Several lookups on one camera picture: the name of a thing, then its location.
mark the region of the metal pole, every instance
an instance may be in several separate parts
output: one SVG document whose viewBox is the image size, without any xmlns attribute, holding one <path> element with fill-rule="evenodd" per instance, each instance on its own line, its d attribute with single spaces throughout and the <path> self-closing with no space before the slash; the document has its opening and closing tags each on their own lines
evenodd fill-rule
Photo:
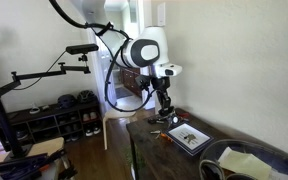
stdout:
<svg viewBox="0 0 288 180">
<path fill-rule="evenodd" d="M 3 129 L 5 136 L 10 142 L 13 157 L 16 158 L 16 157 L 25 156 L 27 153 L 27 150 L 23 150 L 22 146 L 20 145 L 19 141 L 16 138 L 15 131 L 13 130 L 8 120 L 8 117 L 6 115 L 4 106 L 1 101 L 1 97 L 0 97 L 0 125 Z"/>
</svg>

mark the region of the shoe rack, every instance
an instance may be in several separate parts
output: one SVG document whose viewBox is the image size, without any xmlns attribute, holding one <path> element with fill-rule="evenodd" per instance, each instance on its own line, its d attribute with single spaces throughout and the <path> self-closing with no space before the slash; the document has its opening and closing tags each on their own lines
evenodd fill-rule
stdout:
<svg viewBox="0 0 288 180">
<path fill-rule="evenodd" d="M 100 131 L 102 116 L 98 101 L 77 104 L 71 108 L 60 109 L 57 104 L 37 114 L 30 109 L 8 113 L 9 121 L 17 139 L 22 145 L 35 144 L 57 137 L 65 142 L 76 141 Z M 0 141 L 5 151 L 10 150 L 7 137 L 0 126 Z"/>
</svg>

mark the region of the desk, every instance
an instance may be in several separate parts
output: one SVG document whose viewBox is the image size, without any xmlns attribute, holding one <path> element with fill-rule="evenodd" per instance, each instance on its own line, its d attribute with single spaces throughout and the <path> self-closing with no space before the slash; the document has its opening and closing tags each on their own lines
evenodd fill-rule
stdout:
<svg viewBox="0 0 288 180">
<path fill-rule="evenodd" d="M 185 111 L 176 109 L 176 112 L 183 113 Z M 192 115 L 189 120 L 191 126 L 212 136 L 213 142 L 230 138 Z M 199 179 L 198 164 L 201 152 L 191 156 L 175 143 L 164 138 L 155 139 L 156 134 L 150 134 L 151 131 L 166 129 L 167 125 L 167 123 L 152 125 L 146 119 L 126 125 L 130 134 L 133 159 L 136 158 L 134 152 L 134 145 L 136 145 L 136 150 L 143 156 L 146 164 L 144 169 L 137 171 L 136 162 L 134 163 L 136 179 Z"/>
<path fill-rule="evenodd" d="M 43 154 L 43 153 L 47 153 L 48 155 L 51 155 L 54 152 L 56 152 L 57 150 L 60 150 L 62 148 L 64 148 L 64 138 L 63 137 L 52 139 L 52 140 L 41 142 L 38 144 L 33 144 L 27 157 L 38 155 L 38 154 Z M 9 154 L 9 152 L 0 153 L 0 162 L 3 162 L 8 154 Z M 67 169 L 70 166 L 70 164 L 69 164 L 69 161 L 68 161 L 66 155 L 62 156 L 61 159 L 62 159 L 62 162 L 64 164 L 64 167 Z M 54 176 L 52 177 L 52 179 L 57 179 L 57 175 L 58 175 L 59 168 L 60 168 L 60 162 L 57 160 L 54 163 L 55 163 L 56 168 L 55 168 L 55 171 L 53 173 Z M 49 168 L 49 169 L 53 171 L 54 170 L 54 164 L 51 165 L 51 168 Z"/>
</svg>

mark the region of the book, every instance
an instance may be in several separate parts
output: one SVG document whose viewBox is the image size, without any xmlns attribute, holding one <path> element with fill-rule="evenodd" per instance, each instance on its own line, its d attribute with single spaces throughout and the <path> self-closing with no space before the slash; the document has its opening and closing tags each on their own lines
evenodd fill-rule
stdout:
<svg viewBox="0 0 288 180">
<path fill-rule="evenodd" d="M 210 135 L 186 123 L 167 131 L 166 135 L 191 156 L 203 150 L 213 140 Z"/>
</svg>

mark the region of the chair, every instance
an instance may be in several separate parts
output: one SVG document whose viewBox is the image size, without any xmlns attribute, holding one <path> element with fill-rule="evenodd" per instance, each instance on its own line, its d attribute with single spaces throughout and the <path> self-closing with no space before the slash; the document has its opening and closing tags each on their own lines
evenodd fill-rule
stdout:
<svg viewBox="0 0 288 180">
<path fill-rule="evenodd" d="M 123 110 L 127 110 L 127 109 L 132 109 L 128 106 L 118 106 L 119 109 L 123 109 Z M 135 111 L 134 112 L 120 112 L 117 111 L 113 108 L 111 108 L 110 110 L 108 110 L 103 118 L 103 131 L 104 131 L 104 148 L 105 150 L 107 150 L 107 136 L 106 136 L 106 121 L 108 121 L 109 119 L 118 119 L 118 118 L 127 118 L 128 120 L 130 120 L 130 117 L 135 115 Z"/>
</svg>

